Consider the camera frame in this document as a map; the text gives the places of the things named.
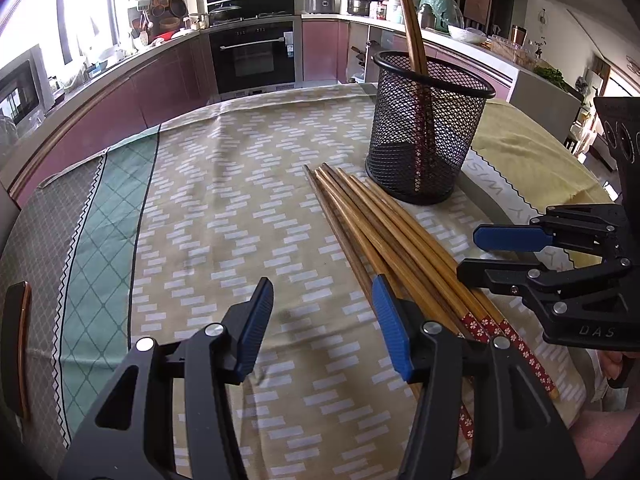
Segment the pink sleeve forearm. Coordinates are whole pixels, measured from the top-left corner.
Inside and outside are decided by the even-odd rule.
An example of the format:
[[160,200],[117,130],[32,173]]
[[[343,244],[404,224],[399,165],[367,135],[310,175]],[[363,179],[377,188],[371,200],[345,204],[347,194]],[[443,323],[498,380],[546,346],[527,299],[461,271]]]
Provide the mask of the pink sleeve forearm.
[[584,411],[570,427],[587,479],[594,478],[614,456],[638,416],[638,408],[620,412]]

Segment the right hand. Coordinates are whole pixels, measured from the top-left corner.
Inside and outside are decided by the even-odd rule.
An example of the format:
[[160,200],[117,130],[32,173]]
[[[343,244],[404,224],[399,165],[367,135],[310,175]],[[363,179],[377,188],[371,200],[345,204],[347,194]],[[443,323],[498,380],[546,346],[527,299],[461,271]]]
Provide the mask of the right hand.
[[623,370],[624,359],[637,359],[638,353],[599,350],[598,358],[604,376],[608,379],[617,379]]

